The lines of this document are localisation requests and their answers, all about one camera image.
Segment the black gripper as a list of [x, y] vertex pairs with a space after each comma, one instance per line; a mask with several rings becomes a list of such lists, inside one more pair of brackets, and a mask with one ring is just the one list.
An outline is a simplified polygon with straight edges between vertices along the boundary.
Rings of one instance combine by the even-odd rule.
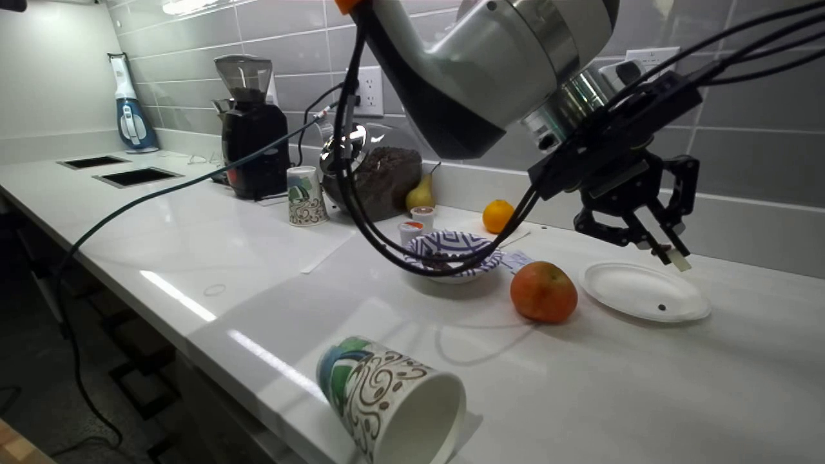
[[688, 257], [680, 226], [693, 211], [698, 159], [663, 159], [649, 152], [649, 141], [698, 102], [695, 85], [676, 72], [627, 90], [618, 102], [610, 102], [605, 83], [594, 72], [575, 74], [525, 117], [543, 152], [528, 170], [525, 202], [578, 190], [578, 231], [614, 245], [635, 241], [663, 266], [670, 266], [667, 249]]

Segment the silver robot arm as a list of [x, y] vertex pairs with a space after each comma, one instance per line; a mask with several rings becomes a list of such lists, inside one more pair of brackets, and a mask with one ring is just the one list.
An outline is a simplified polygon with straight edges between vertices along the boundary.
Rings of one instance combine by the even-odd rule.
[[408, 116], [441, 157], [484, 155], [505, 129], [537, 117], [552, 150], [530, 170], [530, 192], [575, 190], [575, 226], [615, 245], [637, 241], [666, 263], [688, 254], [682, 217], [698, 162], [661, 159], [658, 129], [701, 102], [676, 72], [590, 102], [584, 64], [615, 27], [618, 0], [477, 0], [443, 39], [422, 40], [399, 0], [334, 0], [392, 83]]

